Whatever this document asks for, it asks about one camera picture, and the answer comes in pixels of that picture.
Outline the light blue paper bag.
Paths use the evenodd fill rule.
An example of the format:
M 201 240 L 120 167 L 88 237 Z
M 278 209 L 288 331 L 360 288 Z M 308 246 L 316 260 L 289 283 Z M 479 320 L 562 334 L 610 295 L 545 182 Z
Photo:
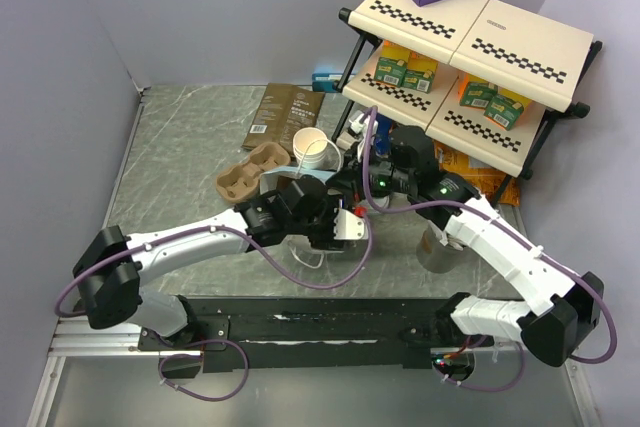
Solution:
M 298 166 L 279 167 L 262 176 L 260 192 L 266 193 L 273 188 L 282 191 L 282 210 L 291 215 L 290 220 L 285 220 L 285 227 L 288 229 L 285 244 L 298 263 L 318 269 L 325 260 L 326 251 L 312 247 L 306 235 L 325 217 L 327 200 L 322 200 L 321 197 L 326 194 L 326 188 L 312 185 L 309 179 L 303 180 L 300 185 L 294 184 L 303 176 L 326 181 L 331 173 L 325 170 L 299 170 Z

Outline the white paper cup stack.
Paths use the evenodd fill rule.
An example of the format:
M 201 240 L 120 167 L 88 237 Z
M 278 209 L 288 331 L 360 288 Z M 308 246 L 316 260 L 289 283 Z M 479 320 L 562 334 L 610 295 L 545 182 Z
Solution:
M 343 155 L 338 146 L 326 134 L 315 127 L 306 127 L 297 131 L 292 142 L 294 157 L 299 170 L 322 170 L 328 152 L 336 154 L 336 170 L 343 166 Z

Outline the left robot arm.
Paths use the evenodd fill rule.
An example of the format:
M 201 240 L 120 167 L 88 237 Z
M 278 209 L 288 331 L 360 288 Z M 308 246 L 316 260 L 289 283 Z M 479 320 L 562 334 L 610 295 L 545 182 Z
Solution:
M 159 232 L 126 235 L 102 229 L 73 268 L 84 313 L 95 330 L 147 313 L 164 321 L 162 337 L 177 349 L 191 346 L 198 325 L 175 297 L 155 300 L 149 282 L 209 258 L 278 245 L 291 235 L 314 248 L 341 244 L 343 200 L 319 179 L 305 175 L 210 218 Z

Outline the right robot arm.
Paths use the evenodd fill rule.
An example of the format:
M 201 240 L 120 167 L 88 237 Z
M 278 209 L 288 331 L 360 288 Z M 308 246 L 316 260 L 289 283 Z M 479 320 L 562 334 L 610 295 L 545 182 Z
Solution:
M 393 130 L 391 150 L 383 157 L 371 149 L 375 134 L 368 122 L 359 122 L 350 133 L 354 141 L 331 179 L 336 187 L 354 201 L 370 203 L 392 193 L 405 195 L 408 210 L 430 221 L 446 247 L 475 252 L 520 296 L 517 301 L 453 296 L 436 323 L 444 343 L 459 345 L 469 335 L 505 338 L 559 367 L 605 321 L 610 344 L 593 361 L 603 363 L 613 355 L 617 333 L 596 275 L 578 275 L 550 258 L 504 221 L 471 183 L 441 169 L 432 140 L 420 128 Z

